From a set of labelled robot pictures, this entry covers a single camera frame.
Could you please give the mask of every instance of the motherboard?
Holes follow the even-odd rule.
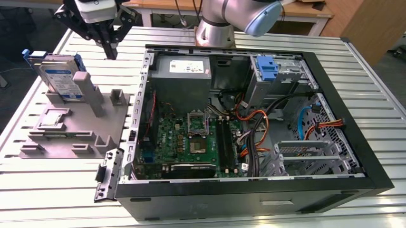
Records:
[[[241,133],[241,122],[237,120],[206,118],[197,113],[182,118],[161,118],[158,145],[155,149],[142,149],[143,164],[135,167],[138,177],[149,180],[185,178],[182,174],[166,175],[174,167],[187,169],[193,176],[190,169],[198,169],[197,178],[242,177],[237,147],[233,145]]]

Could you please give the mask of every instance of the blue cable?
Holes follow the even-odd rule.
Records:
[[[298,134],[299,134],[299,138],[301,140],[305,139],[305,135],[303,135],[303,126],[302,126],[302,120],[303,120],[303,115],[307,109],[311,109],[310,106],[305,107],[299,113],[299,119],[298,119]]]

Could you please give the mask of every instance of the metal workbench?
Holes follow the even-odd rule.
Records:
[[[100,159],[18,157],[27,133],[46,107],[47,90],[35,81],[0,136],[0,227],[406,227],[406,113],[361,55],[338,38],[235,35],[238,48],[315,52],[396,188],[357,199],[324,214],[142,222],[118,202],[94,203],[94,180]],[[134,27],[119,44],[118,60],[104,60],[103,49],[67,31],[55,50],[79,51],[92,82],[102,92],[121,88],[137,94],[146,44],[194,45],[193,30]],[[123,130],[123,139],[129,136]]]

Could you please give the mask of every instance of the black cable in background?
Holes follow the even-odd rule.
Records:
[[[193,1],[193,6],[195,8],[197,18],[198,18],[198,21],[201,22],[201,18],[199,18],[201,11],[198,11],[195,0],[191,0],[191,1]]]

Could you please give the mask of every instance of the blue plastic latch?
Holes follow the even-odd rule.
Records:
[[[278,75],[278,64],[271,56],[257,57],[258,68],[262,74],[262,80],[274,81]]]
[[[23,54],[23,58],[24,58],[26,62],[28,63],[30,67],[32,68],[32,65],[31,65],[31,63],[30,63],[30,61],[28,61],[28,58],[30,58],[30,50],[28,50],[28,49],[24,49],[24,51],[22,52],[22,54]]]
[[[78,64],[79,71],[86,71],[87,68],[84,67],[82,56],[76,53],[74,55],[74,58],[75,58],[75,62]]]

